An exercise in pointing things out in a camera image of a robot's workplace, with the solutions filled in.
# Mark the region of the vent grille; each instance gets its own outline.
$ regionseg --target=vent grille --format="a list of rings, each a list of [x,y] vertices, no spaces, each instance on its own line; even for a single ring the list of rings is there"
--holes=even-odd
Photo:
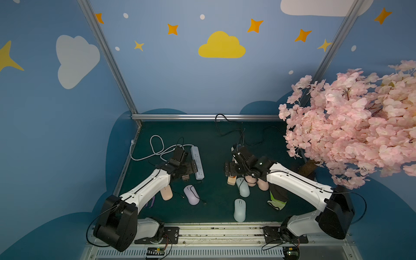
[[[146,249],[147,247],[142,249],[127,249],[123,252],[115,249],[99,249],[95,259],[142,259],[145,257]],[[259,256],[265,258],[284,257],[282,247],[267,251],[263,251],[259,247],[194,247],[172,248],[171,253],[166,258],[254,258]]]

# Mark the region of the tree trunk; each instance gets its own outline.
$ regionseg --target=tree trunk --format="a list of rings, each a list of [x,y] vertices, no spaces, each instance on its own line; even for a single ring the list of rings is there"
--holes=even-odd
[[[308,160],[302,167],[300,167],[298,174],[303,177],[308,177],[314,170],[316,170],[316,168],[318,168],[315,163],[317,162],[314,160]]]

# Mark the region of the cloud decal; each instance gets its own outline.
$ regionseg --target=cloud decal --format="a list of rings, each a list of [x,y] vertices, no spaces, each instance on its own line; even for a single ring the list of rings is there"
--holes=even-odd
[[[287,15],[346,16],[354,0],[282,0],[280,9]],[[358,15],[370,8],[373,0],[364,0]]]
[[[198,54],[204,58],[241,58],[245,48],[237,37],[218,31],[211,34],[207,44],[199,47]]]
[[[58,79],[66,89],[75,87],[100,61],[98,48],[81,36],[59,36],[56,54],[61,63]]]

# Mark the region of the white cable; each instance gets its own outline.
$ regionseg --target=white cable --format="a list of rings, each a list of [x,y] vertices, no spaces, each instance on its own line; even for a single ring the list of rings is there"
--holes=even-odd
[[[162,142],[162,150],[160,150],[160,151],[158,151],[158,152],[155,152],[155,150],[154,150],[154,148],[153,148],[153,144],[152,144],[152,139],[153,139],[153,137],[155,137],[155,136],[156,136],[156,137],[158,137],[158,138],[160,139],[160,141]],[[163,159],[163,157],[162,157],[162,156],[163,156],[164,154],[168,154],[168,153],[170,153],[170,152],[173,152],[173,151],[175,150],[176,146],[179,146],[179,147],[183,147],[183,146],[193,146],[193,144],[184,144],[184,145],[181,145],[181,144],[174,144],[174,145],[172,145],[172,146],[170,146],[170,147],[168,147],[168,148],[166,148],[166,149],[165,149],[165,144],[163,143],[163,139],[162,139],[160,136],[158,136],[157,134],[152,135],[152,137],[150,138],[149,142],[150,142],[150,147],[152,148],[152,152],[153,152],[153,154],[151,154],[151,155],[149,155],[149,156],[146,156],[146,157],[143,157],[143,158],[141,158],[141,159],[135,159],[135,158],[133,158],[133,156],[131,155],[131,148],[132,148],[132,146],[133,146],[133,140],[132,140],[131,145],[130,145],[130,148],[129,148],[130,158],[131,158],[133,161],[141,161],[141,160],[144,160],[144,159],[150,158],[150,157],[152,157],[152,156],[154,156],[154,155],[159,155],[159,156],[160,156],[160,159],[162,159],[162,160],[164,160],[164,161],[167,161],[167,160]]]

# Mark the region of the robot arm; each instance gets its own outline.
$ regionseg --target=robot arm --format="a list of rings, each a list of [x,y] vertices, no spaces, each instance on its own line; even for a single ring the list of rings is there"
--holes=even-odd
[[[270,167],[270,172],[266,174],[269,183],[276,184],[286,190],[298,195],[319,211],[324,211],[328,200],[333,193],[331,186],[312,181],[300,174],[297,174],[280,163],[275,163]]]
[[[189,174],[198,171],[194,160],[185,162],[187,155],[185,150],[175,148],[172,158],[158,165],[139,185],[120,197],[109,196],[101,209],[94,236],[120,252],[126,250],[135,239],[155,236],[159,223],[147,218],[138,224],[137,215],[172,179],[189,178]]]
[[[156,193],[169,185],[170,181],[171,175],[168,174],[167,171],[155,169],[146,180],[142,181],[142,183],[132,190],[120,195],[120,198],[129,204],[134,203],[138,212],[140,212],[144,205],[155,196]]]
[[[289,241],[312,233],[345,238],[355,214],[345,187],[337,186],[333,189],[305,178],[265,156],[257,159],[245,146],[235,145],[233,148],[233,162],[226,163],[224,167],[226,176],[243,175],[268,181],[291,191],[316,208],[310,213],[288,217],[280,227],[283,240]]]

